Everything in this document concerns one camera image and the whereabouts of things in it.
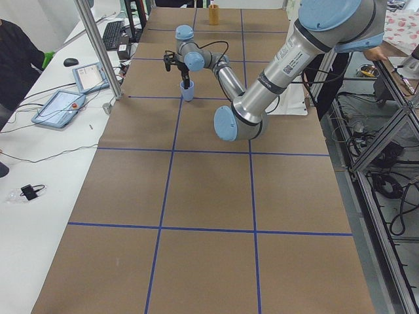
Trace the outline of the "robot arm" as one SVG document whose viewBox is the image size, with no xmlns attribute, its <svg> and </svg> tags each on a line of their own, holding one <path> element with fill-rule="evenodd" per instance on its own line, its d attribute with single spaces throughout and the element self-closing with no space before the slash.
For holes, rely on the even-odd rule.
<svg viewBox="0 0 419 314">
<path fill-rule="evenodd" d="M 164 55 L 166 69 L 175 65 L 189 87 L 189 72 L 210 69 L 229 106 L 215 112 L 213 125 L 224 141 L 255 139 L 267 127 L 266 108 L 318 55 L 364 51 L 381 45 L 386 1 L 301 1 L 293 33 L 256 81 L 244 88 L 224 54 L 200 48 L 188 25 L 175 31 L 176 51 Z"/>
</svg>

